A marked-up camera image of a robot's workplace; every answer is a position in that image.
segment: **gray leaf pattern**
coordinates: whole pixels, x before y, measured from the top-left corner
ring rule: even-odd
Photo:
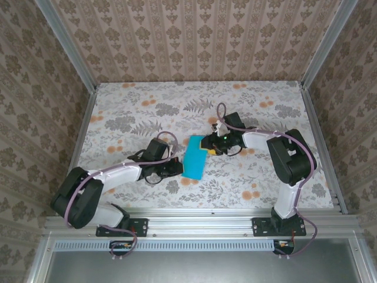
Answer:
[[[237,111],[247,127],[299,129],[319,162],[297,82],[186,81],[101,84],[78,165],[97,169],[122,162],[145,149],[160,131],[177,136],[182,160],[190,136],[211,133],[219,102],[226,103],[227,113]],[[161,138],[172,144],[170,136]],[[0,157],[6,166],[18,162],[11,152]],[[151,183],[158,181],[155,177],[150,176]],[[233,157],[208,155],[202,180],[174,176],[157,185],[125,183],[103,198],[139,208],[270,208],[282,186],[269,153],[246,149]],[[332,207],[322,170],[303,188],[299,206]]]

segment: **damask wallpaper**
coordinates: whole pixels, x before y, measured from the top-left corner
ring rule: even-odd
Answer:
[[[377,1],[359,1],[310,86],[348,209],[377,259]]]
[[[52,0],[97,84],[301,80],[340,0]]]
[[[0,282],[26,278],[87,98],[34,1],[0,1]]]

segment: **purple cable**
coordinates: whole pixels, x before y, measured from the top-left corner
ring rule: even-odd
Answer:
[[[264,134],[273,134],[275,136],[282,136],[282,137],[285,137],[291,141],[293,141],[294,143],[296,143],[299,147],[301,147],[301,149],[306,153],[308,159],[309,159],[309,162],[310,162],[310,173],[309,175],[306,177],[306,179],[304,181],[302,181],[298,187],[298,190],[297,190],[297,194],[296,194],[296,198],[295,198],[295,202],[293,204],[293,209],[295,210],[295,212],[297,213],[297,215],[299,217],[301,217],[303,220],[309,222],[313,228],[314,228],[314,233],[313,233],[313,236],[312,238],[310,239],[310,241],[301,249],[299,250],[298,252],[295,252],[289,256],[294,256],[294,255],[298,255],[298,254],[301,254],[305,249],[308,248],[308,246],[315,240],[316,236],[317,236],[317,233],[318,233],[318,228],[317,226],[312,222],[310,221],[308,218],[302,216],[302,214],[298,211],[297,209],[297,204],[299,203],[299,199],[300,199],[300,194],[301,194],[301,188],[302,186],[313,176],[313,173],[314,173],[314,160],[312,158],[312,155],[310,154],[310,152],[308,151],[308,149],[298,140],[296,140],[294,137],[291,137],[291,136],[288,136],[287,134],[285,133],[281,133],[281,132],[278,132],[278,131],[266,131],[266,130],[260,130],[260,129],[241,129],[241,128],[236,128],[236,127],[233,127],[231,125],[228,125],[225,121],[224,121],[224,118],[221,117],[220,115],[220,106],[223,106],[224,107],[224,115],[226,114],[226,106],[223,102],[219,103],[219,105],[217,105],[217,117],[219,118],[219,121],[222,122],[225,126],[227,126],[228,128],[230,129],[233,129],[233,130],[237,130],[237,131],[244,131],[244,132],[256,132],[256,133],[264,133]]]
[[[64,223],[65,225],[68,227],[68,228],[72,228],[72,226],[70,225],[69,221],[68,221],[68,215],[70,214],[70,210],[72,208],[72,204],[73,204],[73,201],[75,200],[78,192],[85,186],[85,184],[90,180],[92,179],[93,177],[96,177],[97,175],[99,174],[102,174],[102,173],[106,173],[108,171],[111,171],[111,170],[114,170],[114,169],[117,169],[117,168],[121,168],[121,167],[127,167],[127,166],[138,166],[138,165],[152,165],[152,164],[161,164],[161,163],[164,163],[164,162],[167,162],[169,161],[170,159],[172,159],[176,153],[177,153],[177,149],[178,149],[178,140],[177,140],[177,137],[169,132],[169,131],[162,131],[160,132],[158,135],[157,135],[157,138],[162,135],[162,134],[169,134],[171,135],[173,138],[174,138],[174,145],[173,146],[173,150],[171,151],[171,156],[168,156],[167,158],[163,159],[163,160],[159,160],[159,161],[153,161],[153,162],[130,162],[130,163],[119,163],[119,164],[116,164],[116,165],[113,165],[109,168],[106,168],[106,169],[103,169],[103,170],[99,170],[97,172],[94,172],[93,174],[89,175],[88,177],[86,177],[81,183],[80,185],[77,186],[76,190],[74,191],[74,193],[72,194],[71,196],[71,199],[70,201],[68,202],[68,205],[67,205],[67,208],[65,209],[65,213],[64,213]]]
[[[131,236],[134,237],[134,243],[133,243],[131,249],[130,249],[125,255],[122,255],[123,258],[129,256],[129,255],[135,250],[136,245],[137,245],[137,236],[136,236],[136,234],[135,234],[134,232],[129,231],[129,230],[126,230],[126,229],[113,228],[113,227],[110,227],[110,226],[107,226],[107,225],[100,225],[100,226],[103,227],[103,228],[106,228],[106,229],[108,229],[108,230],[111,230],[111,231],[125,232],[125,233],[128,233],[128,234],[130,234]],[[118,245],[121,245],[121,244],[122,244],[122,243],[114,243],[114,244],[111,246],[110,254],[111,254],[112,256],[116,256],[116,255],[114,255],[114,248],[115,248],[116,246],[118,246]]]

